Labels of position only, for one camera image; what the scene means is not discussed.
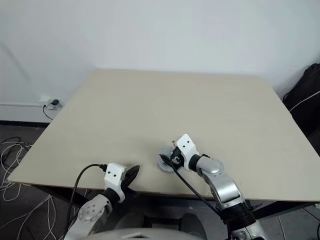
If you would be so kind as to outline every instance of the black bag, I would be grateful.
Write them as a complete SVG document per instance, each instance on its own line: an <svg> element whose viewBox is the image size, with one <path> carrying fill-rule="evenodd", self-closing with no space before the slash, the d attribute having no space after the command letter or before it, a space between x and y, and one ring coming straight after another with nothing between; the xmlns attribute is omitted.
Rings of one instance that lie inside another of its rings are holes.
<svg viewBox="0 0 320 240"><path fill-rule="evenodd" d="M294 88L283 97L294 121L320 155L320 64L304 71Z"/></svg>

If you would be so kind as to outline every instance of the table top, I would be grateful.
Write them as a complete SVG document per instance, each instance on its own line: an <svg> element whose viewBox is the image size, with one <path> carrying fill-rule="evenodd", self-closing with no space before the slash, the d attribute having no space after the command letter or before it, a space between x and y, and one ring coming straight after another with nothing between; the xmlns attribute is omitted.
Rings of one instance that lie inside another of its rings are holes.
<svg viewBox="0 0 320 240"><path fill-rule="evenodd" d="M271 86L245 75L99 69L46 128L13 182L72 187L87 165L140 165L132 189L191 195L157 165L160 150L188 133L223 162L246 199L320 201L320 158ZM195 172L180 173L203 196ZM78 187L103 189L90 168Z"/></svg>

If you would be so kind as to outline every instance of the power outlet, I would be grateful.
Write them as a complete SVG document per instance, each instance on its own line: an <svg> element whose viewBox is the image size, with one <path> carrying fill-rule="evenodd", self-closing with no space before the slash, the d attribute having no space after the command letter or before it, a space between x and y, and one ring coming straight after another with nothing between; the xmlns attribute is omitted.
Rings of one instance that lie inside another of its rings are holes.
<svg viewBox="0 0 320 240"><path fill-rule="evenodd" d="M57 105L52 105L50 103L52 103L53 100L59 100L59 103ZM43 107L44 105L46 105L46 109L47 110L60 110L64 107L64 103L61 101L61 99L59 97L49 97L49 96L44 96L42 97L38 103Z"/></svg>

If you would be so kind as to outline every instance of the floor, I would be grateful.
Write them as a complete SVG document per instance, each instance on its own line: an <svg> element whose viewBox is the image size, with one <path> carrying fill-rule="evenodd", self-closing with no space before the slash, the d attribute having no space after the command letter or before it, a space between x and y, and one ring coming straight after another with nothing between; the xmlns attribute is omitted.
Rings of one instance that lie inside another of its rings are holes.
<svg viewBox="0 0 320 240"><path fill-rule="evenodd" d="M33 144L44 131L44 128L38 127L19 127L19 126L2 126L0 125L0 142L6 138L19 136L22 142ZM4 144L0 144L0 153L5 149ZM21 152L20 159L25 154L25 150ZM16 154L12 153L6 163L12 163L16 159ZM4 177L4 169L0 170L1 182ZM5 193L5 199L13 198L17 195L19 185L15 184L8 188ZM18 233L21 229L19 239L23 240L42 240L49 232L48 227L48 203L37 208L25 221L26 217L22 217L12 223L2 227L9 221L27 214L36 205L38 205L48 194L33 187L21 185L21 190L18 198L6 202L3 198L3 188L1 188L0 200L0 239L15 240L18 239ZM95 192L92 191L88 197L92 198ZM52 197L56 209L55 224L52 232L59 239L63 232L65 217L68 204L60 199ZM313 206L306 208L316 217L320 218L320 209ZM139 200L131 201L127 199L122 203L121 207L115 207L108 219L108 229L117 223L117 220L125 214L125 212L144 212L149 217L164 217L164 218L180 218L184 213L194 213L201 220L207 237L210 240L224 240L227 238L227 230L220 219L201 202L189 200L184 206L155 206L149 204L139 204ZM280 216L286 239L290 240L317 240L317 226L319 221L312 217L304 209L290 212ZM54 210L52 203L50 204L49 212L50 224L54 221ZM271 240L283 240L284 236L281 230L281 225L277 217L262 219L261 224ZM47 236L48 240L55 239L52 234Z"/></svg>

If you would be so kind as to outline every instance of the white wall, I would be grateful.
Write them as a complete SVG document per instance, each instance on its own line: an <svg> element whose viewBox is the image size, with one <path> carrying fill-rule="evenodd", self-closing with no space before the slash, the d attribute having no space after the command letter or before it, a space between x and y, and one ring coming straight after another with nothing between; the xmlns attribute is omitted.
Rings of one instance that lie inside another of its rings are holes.
<svg viewBox="0 0 320 240"><path fill-rule="evenodd" d="M319 11L320 0L1 0L0 104L66 102L97 67L252 74L283 96L320 61ZM3 105L0 120L47 121Z"/></svg>

